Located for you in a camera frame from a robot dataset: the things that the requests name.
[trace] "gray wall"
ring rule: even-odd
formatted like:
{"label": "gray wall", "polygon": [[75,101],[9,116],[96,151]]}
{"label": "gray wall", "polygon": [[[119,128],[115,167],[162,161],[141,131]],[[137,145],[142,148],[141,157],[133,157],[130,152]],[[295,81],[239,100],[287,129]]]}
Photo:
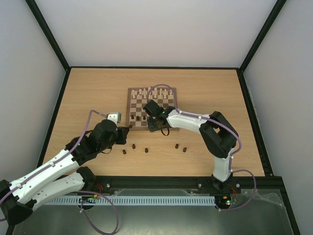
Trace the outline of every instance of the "gray wall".
{"label": "gray wall", "polygon": [[287,1],[245,72],[275,175],[312,234],[313,1]]}
{"label": "gray wall", "polygon": [[0,180],[35,168],[64,74],[25,1],[1,0]]}
{"label": "gray wall", "polygon": [[36,0],[72,66],[238,67],[276,0]]}

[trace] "black frame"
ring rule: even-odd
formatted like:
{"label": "black frame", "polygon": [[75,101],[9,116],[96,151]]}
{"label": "black frame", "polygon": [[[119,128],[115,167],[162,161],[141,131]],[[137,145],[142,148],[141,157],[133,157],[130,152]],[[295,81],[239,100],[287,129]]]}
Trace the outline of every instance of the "black frame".
{"label": "black frame", "polygon": [[[66,71],[63,84],[57,99],[57,103],[51,118],[51,122],[48,128],[48,132],[45,138],[45,142],[38,160],[37,167],[41,166],[43,160],[45,158],[45,153],[48,147],[48,143],[52,134],[52,130],[54,127],[54,123],[61,105],[62,97],[67,85],[68,77],[71,72],[71,68],[107,68],[107,69],[182,69],[182,70],[236,70],[239,83],[242,89],[243,97],[245,100],[247,112],[249,115],[250,123],[252,126],[253,134],[256,140],[257,148],[259,151],[262,167],[264,170],[264,177],[256,177],[257,187],[260,189],[279,189],[283,198],[283,202],[286,206],[288,217],[291,223],[291,227],[293,233],[295,235],[300,234],[298,225],[296,223],[291,204],[286,192],[286,188],[282,177],[274,176],[272,167],[270,165],[270,161],[268,158],[268,154],[266,151],[266,147],[264,144],[264,140],[261,134],[260,126],[258,123],[257,116],[254,111],[253,103],[249,94],[249,90],[247,88],[246,80],[244,77],[244,71],[248,67],[250,61],[252,60],[254,54],[268,33],[270,27],[274,23],[277,18],[279,12],[283,8],[284,4],[287,0],[277,0],[274,5],[271,13],[269,14],[267,20],[265,21],[261,31],[259,32],[257,38],[255,39],[252,47],[250,48],[248,54],[246,55],[242,65],[240,68],[217,68],[217,67],[71,67],[66,58],[64,57],[58,43],[56,42],[51,30],[49,29],[48,24],[46,23],[40,9],[38,8],[36,2],[34,0],[25,0],[30,10],[32,11],[34,17],[36,18],[38,24],[43,30],[45,36],[51,44],[54,52],[59,58],[64,70]],[[241,188],[253,188],[253,180],[251,177],[233,177],[234,180],[238,180],[240,182]],[[205,186],[199,188],[198,185],[205,185],[203,182],[207,182],[210,180],[210,177],[125,177],[125,176],[98,176],[97,181],[101,182],[102,185],[110,184],[110,188],[105,188],[105,191],[112,192],[112,190],[118,190],[121,188],[181,188],[181,189],[196,189],[198,192],[205,192],[216,194],[214,189],[206,188]],[[13,234],[14,226],[9,226],[6,235]]]}

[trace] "wooden table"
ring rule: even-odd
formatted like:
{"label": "wooden table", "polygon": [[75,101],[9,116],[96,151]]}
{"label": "wooden table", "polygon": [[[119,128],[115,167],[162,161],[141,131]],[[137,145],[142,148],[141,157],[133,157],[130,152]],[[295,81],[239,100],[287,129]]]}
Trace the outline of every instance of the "wooden table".
{"label": "wooden table", "polygon": [[[125,126],[130,87],[166,83],[176,87],[183,111],[200,114],[221,112],[237,130],[243,143],[234,155],[232,169],[248,169],[264,176],[244,98],[235,70],[85,69],[70,72],[44,163],[65,144],[81,135],[90,109],[121,112]],[[102,118],[93,114],[89,129]],[[165,137],[161,132],[130,131],[126,145],[114,145],[110,154],[99,154],[85,164],[95,175],[110,176],[210,176],[214,158],[201,135],[180,129]],[[236,176],[248,175],[237,173]]]}

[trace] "chessboard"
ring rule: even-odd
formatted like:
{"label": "chessboard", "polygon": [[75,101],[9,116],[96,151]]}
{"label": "chessboard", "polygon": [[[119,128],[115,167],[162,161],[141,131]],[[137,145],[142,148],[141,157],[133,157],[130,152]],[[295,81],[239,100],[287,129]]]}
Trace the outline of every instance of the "chessboard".
{"label": "chessboard", "polygon": [[[128,88],[126,125],[132,126],[130,130],[148,131],[147,113],[142,109],[147,104],[148,91],[150,87]],[[154,100],[159,106],[166,109],[174,106],[174,94],[169,88],[155,88],[150,92],[149,100]]]}

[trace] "purple cable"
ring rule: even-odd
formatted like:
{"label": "purple cable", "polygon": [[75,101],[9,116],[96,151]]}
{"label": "purple cable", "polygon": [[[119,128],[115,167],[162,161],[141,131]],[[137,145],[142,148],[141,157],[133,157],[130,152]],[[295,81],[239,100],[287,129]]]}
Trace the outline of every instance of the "purple cable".
{"label": "purple cable", "polygon": [[85,213],[85,211],[84,211],[84,209],[83,209],[83,204],[84,204],[85,201],[83,201],[82,204],[80,205],[80,209],[82,210],[81,212],[82,212],[82,213],[85,215],[85,217],[87,218],[88,223],[90,224],[90,226],[92,226],[92,228],[93,228],[94,230],[96,230],[99,234],[102,234],[102,235],[113,235],[113,234],[115,234],[116,231],[117,231],[117,228],[118,228],[118,224],[119,224],[119,217],[118,217],[118,212],[117,212],[116,206],[113,204],[113,202],[112,202],[109,198],[107,198],[106,196],[104,196],[104,195],[102,195],[102,194],[100,194],[100,193],[97,193],[97,192],[91,192],[91,191],[77,191],[77,192],[79,192],[79,193],[97,194],[98,196],[103,197],[104,199],[106,199],[106,200],[112,205],[112,207],[113,207],[113,209],[114,209],[114,211],[115,211],[115,216],[116,216],[116,227],[115,227],[114,231],[113,231],[112,233],[110,233],[110,234],[105,233],[105,232],[103,232],[103,231],[97,229],[96,226],[91,222],[91,220],[88,218],[87,214]]}
{"label": "purple cable", "polygon": [[[167,84],[157,84],[157,85],[151,87],[150,90],[148,91],[147,103],[149,102],[149,94],[150,94],[150,92],[152,91],[152,89],[154,89],[155,87],[159,87],[159,86],[168,87],[169,89],[171,89],[171,90],[173,91],[173,93],[174,93],[174,106],[175,106],[176,112],[178,112],[180,115],[183,115],[183,116],[186,116],[186,117],[199,118],[200,115],[187,114],[187,113],[182,112],[182,111],[178,108],[176,90],[173,89],[172,87],[170,87],[170,86],[167,85]],[[242,148],[242,143],[241,143],[241,140],[239,139],[239,136],[238,136],[235,132],[233,132],[233,131],[232,131],[231,129],[229,129],[227,126],[225,126],[225,125],[219,123],[218,121],[215,121],[215,120],[213,120],[213,119],[211,119],[211,118],[209,118],[209,117],[201,117],[201,118],[204,119],[204,120],[210,121],[210,122],[212,122],[212,123],[214,123],[214,124],[216,124],[216,125],[222,127],[223,129],[225,129],[226,131],[228,131],[229,133],[231,133],[231,134],[236,138],[236,140],[237,140],[238,143],[239,143],[239,147],[238,147],[237,150],[235,150],[234,152],[232,152],[231,155],[234,155],[235,153],[238,153],[238,152],[241,150],[241,148]],[[230,161],[229,161],[229,162],[230,162],[230,163],[229,163],[229,170],[230,170],[230,167],[231,167],[231,158],[230,158]]]}
{"label": "purple cable", "polygon": [[[82,132],[81,136],[79,137],[78,141],[76,142],[76,144],[73,146],[73,148],[68,151],[64,156],[60,157],[58,160],[56,160],[55,162],[53,162],[54,164],[57,164],[58,162],[62,161],[64,158],[66,158],[69,154],[71,154],[74,149],[78,146],[78,144],[80,143],[80,141],[82,140],[82,138],[84,137],[85,135],[85,132],[87,131],[87,128],[88,128],[88,125],[89,125],[89,122],[90,122],[90,119],[91,119],[91,114],[92,113],[96,113],[98,115],[101,115],[103,117],[107,117],[107,115],[105,114],[102,114],[98,111],[95,111],[95,110],[90,110],[89,112],[89,116],[88,116],[88,119],[87,119],[87,122],[86,122],[86,125],[85,125],[85,128],[84,128],[84,131]],[[52,167],[52,165],[47,165],[45,166],[44,168],[40,169],[39,171],[37,171],[36,173],[34,173],[33,175],[29,176],[26,180],[24,180],[21,185],[24,185],[26,184],[28,181],[30,181],[32,178],[34,178],[35,176],[39,175],[40,173],[42,173],[43,171],[47,170],[48,168]],[[2,204],[2,202],[4,202],[4,200],[12,193],[14,193],[17,189],[19,189],[19,187],[15,187],[13,188],[11,191],[9,191],[3,198],[0,199],[0,205]]]}
{"label": "purple cable", "polygon": [[253,192],[252,192],[252,195],[251,195],[251,197],[245,202],[245,203],[243,203],[241,206],[238,206],[238,207],[235,207],[235,208],[231,208],[231,209],[220,209],[217,205],[215,206],[217,209],[219,209],[219,211],[220,212],[228,212],[228,211],[235,211],[235,210],[238,210],[238,209],[240,209],[240,208],[242,208],[242,207],[245,207],[251,200],[252,200],[252,198],[254,197],[254,195],[255,195],[255,193],[256,193],[256,180],[255,180],[255,176],[252,174],[252,172],[251,171],[249,171],[249,170],[245,170],[245,169],[242,169],[242,170],[235,170],[235,171],[233,171],[233,173],[237,173],[237,172],[241,172],[241,171],[245,171],[245,172],[248,172],[251,176],[252,176],[252,178],[253,178],[253,183],[254,183],[254,187],[253,187]]}

